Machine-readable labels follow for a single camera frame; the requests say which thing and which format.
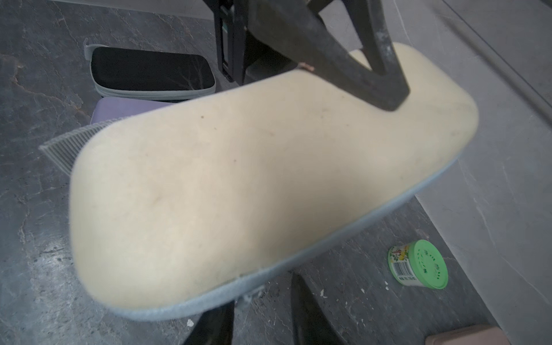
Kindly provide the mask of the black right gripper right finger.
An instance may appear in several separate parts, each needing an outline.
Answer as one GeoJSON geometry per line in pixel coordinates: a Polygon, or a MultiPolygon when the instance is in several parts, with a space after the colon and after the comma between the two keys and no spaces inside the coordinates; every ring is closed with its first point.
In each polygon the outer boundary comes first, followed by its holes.
{"type": "Polygon", "coordinates": [[[344,344],[317,303],[306,281],[292,274],[290,301],[294,344],[344,344]]]}

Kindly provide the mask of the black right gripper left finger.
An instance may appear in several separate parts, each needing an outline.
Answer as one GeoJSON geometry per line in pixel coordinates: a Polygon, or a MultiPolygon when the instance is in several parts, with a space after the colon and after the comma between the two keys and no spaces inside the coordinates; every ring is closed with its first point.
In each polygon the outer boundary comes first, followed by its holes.
{"type": "Polygon", "coordinates": [[[183,345],[231,345],[235,302],[203,313],[183,345]]]}

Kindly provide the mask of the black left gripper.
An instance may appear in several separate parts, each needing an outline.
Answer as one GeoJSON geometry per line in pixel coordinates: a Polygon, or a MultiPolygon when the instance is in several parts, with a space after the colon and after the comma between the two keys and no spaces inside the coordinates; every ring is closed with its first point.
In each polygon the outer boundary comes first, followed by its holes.
{"type": "Polygon", "coordinates": [[[204,3],[214,15],[218,69],[230,82],[254,83],[299,63],[385,111],[395,111],[410,93],[381,1],[344,2],[368,67],[353,59],[319,19],[329,1],[204,3]]]}

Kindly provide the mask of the black zippered umbrella sleeve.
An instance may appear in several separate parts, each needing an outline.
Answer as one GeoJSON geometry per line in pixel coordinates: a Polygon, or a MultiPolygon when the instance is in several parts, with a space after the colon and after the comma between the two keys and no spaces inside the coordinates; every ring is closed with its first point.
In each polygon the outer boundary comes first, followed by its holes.
{"type": "Polygon", "coordinates": [[[180,102],[216,92],[201,55],[132,50],[83,43],[96,91],[103,97],[180,102]]]}

